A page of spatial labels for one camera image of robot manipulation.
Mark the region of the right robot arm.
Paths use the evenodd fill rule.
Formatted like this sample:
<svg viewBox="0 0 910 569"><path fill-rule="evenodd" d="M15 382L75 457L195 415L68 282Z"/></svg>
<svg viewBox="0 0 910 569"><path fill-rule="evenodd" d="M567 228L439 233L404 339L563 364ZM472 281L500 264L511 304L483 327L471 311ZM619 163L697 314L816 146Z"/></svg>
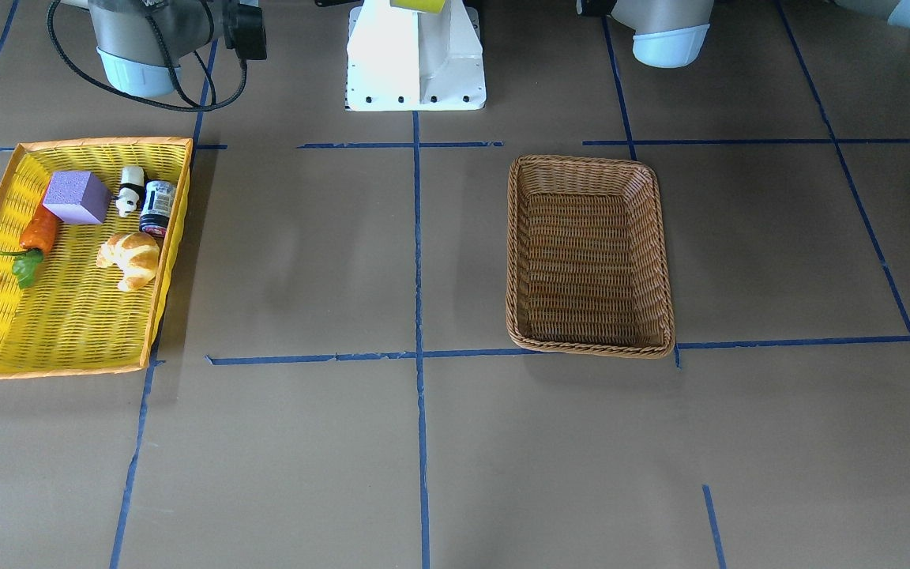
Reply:
<svg viewBox="0 0 910 569"><path fill-rule="evenodd" d="M85 83L103 92L177 113L206 113L228 107L248 84L248 62L264 60L266 29L261 7L252 1L69 1L88 14L96 39L95 50L105 78L81 69L66 53L55 30L62 1L46 9L48 42L65 66ZM199 62L206 86L216 90L212 72L198 53L221 40L235 52L239 82L223 100L193 100L182 86L181 60L192 55Z"/></svg>

